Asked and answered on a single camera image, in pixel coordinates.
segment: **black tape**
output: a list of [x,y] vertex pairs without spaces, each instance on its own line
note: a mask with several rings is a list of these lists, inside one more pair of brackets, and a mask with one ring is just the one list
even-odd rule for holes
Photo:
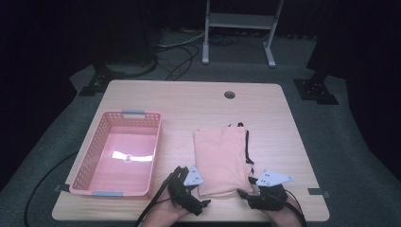
[[309,195],[312,196],[322,195],[325,199],[330,198],[330,193],[328,191],[323,191],[320,188],[308,188],[307,191],[309,192]]
[[53,188],[53,190],[55,192],[61,192],[61,191],[70,192],[70,185],[66,183],[59,183]]

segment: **metal shelf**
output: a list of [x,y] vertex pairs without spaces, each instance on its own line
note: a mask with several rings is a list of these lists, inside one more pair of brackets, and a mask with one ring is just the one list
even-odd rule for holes
[[210,13],[209,26],[240,27],[270,30],[273,24],[273,16]]

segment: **gray carpet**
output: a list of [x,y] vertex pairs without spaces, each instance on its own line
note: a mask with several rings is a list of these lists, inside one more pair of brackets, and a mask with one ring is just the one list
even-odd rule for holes
[[[163,44],[174,44],[191,35],[165,31]],[[307,155],[323,190],[330,219],[309,226],[401,226],[401,183],[368,150],[348,108],[345,80],[328,77],[325,84],[340,105],[318,105],[302,101],[294,79],[309,79],[305,68],[315,45],[314,40],[276,37],[272,52],[275,69],[267,66],[262,48],[265,38],[239,37],[228,46],[210,47],[210,64],[201,64],[201,52],[179,80],[277,83],[283,87],[288,105],[303,139]],[[195,53],[195,48],[187,47]],[[164,80],[168,70],[187,58],[181,49],[157,54],[159,66],[138,79]],[[128,73],[146,69],[136,65],[114,65]],[[87,85],[94,74],[92,66],[72,75],[77,90]],[[77,152],[91,124],[102,94],[76,96],[48,128],[29,153],[8,185],[0,193],[0,226],[24,226],[24,213],[30,193],[40,179],[63,160]],[[51,217],[59,193],[53,188],[64,183],[75,156],[62,162],[44,179],[27,210],[29,226],[132,226],[133,222],[60,222]],[[178,226],[266,226],[256,223],[209,223]]]

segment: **dark background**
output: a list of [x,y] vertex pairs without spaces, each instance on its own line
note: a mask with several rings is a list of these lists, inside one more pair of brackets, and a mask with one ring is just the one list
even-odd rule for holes
[[[271,13],[275,1],[212,1]],[[205,1],[1,1],[1,188],[73,100],[71,75],[99,61],[148,62],[161,28],[203,29]],[[400,11],[395,0],[287,0],[276,35],[318,38],[307,68],[347,79],[373,152],[400,179]]]

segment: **basket handle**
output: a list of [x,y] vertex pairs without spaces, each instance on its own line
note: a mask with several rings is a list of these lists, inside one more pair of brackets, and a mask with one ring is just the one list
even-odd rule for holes
[[144,115],[145,111],[144,110],[123,110],[123,114],[141,114]]

